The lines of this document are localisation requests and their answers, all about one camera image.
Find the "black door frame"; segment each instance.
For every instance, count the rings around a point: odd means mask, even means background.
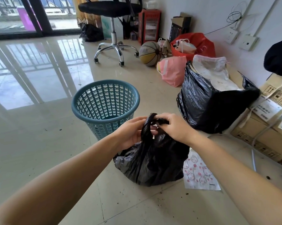
[[[53,30],[41,0],[21,0],[21,1],[36,31],[23,31],[19,33],[14,32],[14,33],[0,34],[0,40],[36,38],[36,37],[44,37],[44,36],[80,33],[79,28]]]

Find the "person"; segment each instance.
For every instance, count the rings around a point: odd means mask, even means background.
[[[160,114],[173,139],[192,147],[249,224],[282,225],[282,191],[175,114]],[[126,121],[85,151],[36,177],[0,205],[0,225],[58,224],[114,155],[141,140],[146,117]],[[157,128],[152,127],[153,135]]]

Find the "electrical outlet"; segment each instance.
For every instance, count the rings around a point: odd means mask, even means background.
[[[245,35],[239,44],[239,48],[243,50],[251,51],[257,41],[258,41],[258,37]]]
[[[233,44],[234,41],[236,40],[236,38],[238,37],[239,35],[239,32],[232,29],[232,28],[228,28],[226,30],[226,34],[225,34],[225,41],[228,43],[228,44]]]

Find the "pink non-woven bag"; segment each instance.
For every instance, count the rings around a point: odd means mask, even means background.
[[[186,56],[167,57],[158,62],[157,71],[162,75],[164,81],[177,87],[184,81],[186,63]]]

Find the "basket rim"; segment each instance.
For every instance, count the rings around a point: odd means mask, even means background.
[[[128,111],[126,112],[125,114],[122,114],[118,117],[114,117],[114,118],[111,118],[111,119],[92,119],[92,118],[87,118],[85,116],[83,116],[82,114],[79,113],[79,111],[76,109],[76,106],[75,106],[75,101],[78,100],[79,96],[82,95],[82,92],[85,92],[86,89],[89,89],[90,87],[93,87],[93,86],[96,86],[97,84],[99,83],[119,83],[119,84],[123,84],[123,85],[127,85],[129,87],[132,88],[132,90],[134,91],[134,93],[137,95],[137,101],[135,102],[134,106]],[[122,80],[114,80],[114,79],[108,79],[108,80],[99,80],[99,81],[94,81],[90,84],[87,84],[85,86],[83,86],[81,89],[79,89],[75,95],[73,96],[72,98],[72,102],[71,102],[71,109],[72,109],[72,112],[74,113],[74,115],[79,118],[80,120],[84,121],[84,122],[87,122],[87,123],[92,123],[92,124],[106,124],[106,123],[113,123],[113,122],[117,122],[119,120],[122,120],[124,118],[126,118],[127,116],[130,116],[132,113],[135,112],[135,110],[138,108],[139,106],[139,103],[140,103],[140,95],[139,95],[139,92],[138,90],[133,86],[131,85],[130,83],[128,82],[125,82],[125,81],[122,81]]]

